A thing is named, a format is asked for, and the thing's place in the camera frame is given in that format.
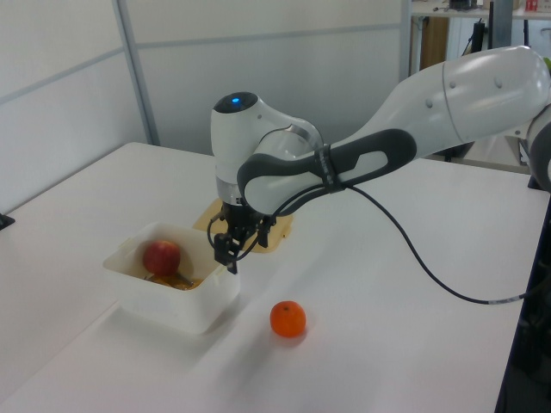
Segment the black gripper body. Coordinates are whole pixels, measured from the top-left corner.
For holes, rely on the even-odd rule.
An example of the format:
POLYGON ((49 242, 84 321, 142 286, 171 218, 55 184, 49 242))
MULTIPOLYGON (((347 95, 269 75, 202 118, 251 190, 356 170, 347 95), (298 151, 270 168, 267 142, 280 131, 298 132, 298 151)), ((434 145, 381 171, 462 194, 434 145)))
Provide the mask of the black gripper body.
POLYGON ((222 203, 222 215, 227 223, 227 233, 237 242, 245 242, 256 232, 263 215, 248 205, 222 203))

